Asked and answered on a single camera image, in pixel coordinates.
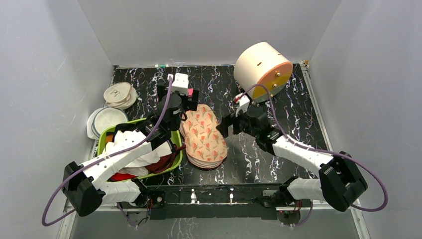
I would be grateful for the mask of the floral mesh laundry bag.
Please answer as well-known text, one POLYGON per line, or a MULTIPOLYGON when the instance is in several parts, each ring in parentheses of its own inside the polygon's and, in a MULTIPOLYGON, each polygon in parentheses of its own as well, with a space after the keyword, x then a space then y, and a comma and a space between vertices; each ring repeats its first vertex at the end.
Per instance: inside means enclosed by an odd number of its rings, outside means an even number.
POLYGON ((216 129, 218 120, 213 110, 199 104, 196 111, 187 111, 187 119, 180 124, 188 160, 196 167, 213 169, 228 155, 224 137, 216 129))

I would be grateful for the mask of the white bra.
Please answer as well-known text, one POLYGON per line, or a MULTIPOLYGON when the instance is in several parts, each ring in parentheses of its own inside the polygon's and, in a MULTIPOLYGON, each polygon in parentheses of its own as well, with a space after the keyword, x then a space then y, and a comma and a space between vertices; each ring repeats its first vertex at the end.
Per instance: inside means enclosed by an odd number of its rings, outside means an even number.
POLYGON ((114 142, 107 142, 103 153, 110 156, 122 168, 119 174, 129 174, 135 177, 144 177, 153 173, 163 163, 165 157, 173 153, 173 144, 170 140, 157 148, 152 148, 152 143, 145 140, 140 132, 118 131, 114 142))

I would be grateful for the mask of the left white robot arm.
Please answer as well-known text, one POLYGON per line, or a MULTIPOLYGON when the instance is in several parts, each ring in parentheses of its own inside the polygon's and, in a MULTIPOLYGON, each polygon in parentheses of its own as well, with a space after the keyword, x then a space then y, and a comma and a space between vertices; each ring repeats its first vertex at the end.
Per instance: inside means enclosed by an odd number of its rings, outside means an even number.
POLYGON ((59 188, 74 211, 84 217, 103 204, 128 202, 136 207, 145 206, 149 195, 139 180, 112 182, 111 178, 133 162, 146 167, 161 163, 165 157, 164 164, 153 174, 172 166, 181 148, 171 137, 187 119, 187 112, 197 110, 199 94, 198 89, 182 90, 173 85, 159 95, 157 109, 146 119, 116 125, 110 132, 113 138, 108 149, 82 164, 69 163, 59 188))

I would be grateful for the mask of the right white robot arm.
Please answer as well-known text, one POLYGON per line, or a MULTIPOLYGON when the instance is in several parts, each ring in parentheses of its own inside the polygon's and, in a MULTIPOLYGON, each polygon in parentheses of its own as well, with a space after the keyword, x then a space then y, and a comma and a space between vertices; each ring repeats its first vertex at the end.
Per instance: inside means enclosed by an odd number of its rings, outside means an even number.
POLYGON ((291 177, 274 194, 263 196, 265 203, 293 206, 303 199, 319 200, 344 212, 368 188, 354 162, 345 159, 343 154, 316 152, 313 147, 292 140, 271 126, 266 113, 259 107, 223 117, 216 129, 223 137, 228 137, 230 126, 233 134, 243 132, 254 137, 261 150, 288 159, 316 176, 315 179, 291 177))

